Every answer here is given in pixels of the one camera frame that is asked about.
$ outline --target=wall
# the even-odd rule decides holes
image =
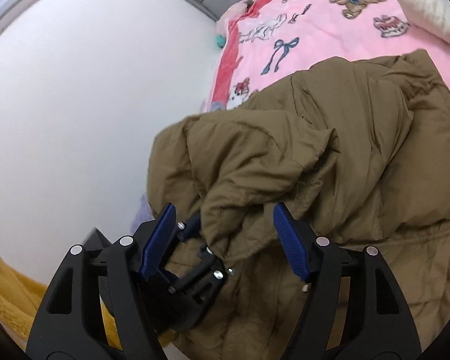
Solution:
[[[182,0],[41,0],[0,37],[0,256],[48,282],[145,191],[153,138],[199,110],[214,23]]]

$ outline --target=mustard yellow cloth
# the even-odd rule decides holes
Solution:
[[[15,271],[0,258],[0,322],[22,349],[46,289],[47,286]],[[103,304],[102,314],[109,345],[120,348],[115,320]],[[169,331],[159,338],[162,347],[171,342],[174,334]]]

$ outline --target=pink bedsheet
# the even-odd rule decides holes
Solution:
[[[450,45],[408,24],[397,0],[256,0],[228,24],[205,110],[234,108],[253,91],[332,56],[370,59],[419,48],[450,88]]]

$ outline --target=brown jacket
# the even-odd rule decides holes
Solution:
[[[192,360],[280,358],[306,294],[272,224],[278,201],[319,235],[379,247],[423,347],[450,318],[450,91],[423,50],[331,58],[236,110],[187,117],[156,137],[148,197],[180,220],[200,210],[210,249],[238,272],[177,340]],[[183,245],[171,269],[196,251]]]

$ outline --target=blue gripper pad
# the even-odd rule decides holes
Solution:
[[[160,217],[157,219],[154,231],[143,248],[142,267],[140,268],[140,275],[143,280],[148,280],[150,276],[156,273],[167,244],[172,237],[175,224],[175,206],[167,203],[162,209]]]
[[[295,231],[290,213],[283,203],[274,207],[274,225],[293,273],[304,282],[310,278],[307,249]]]

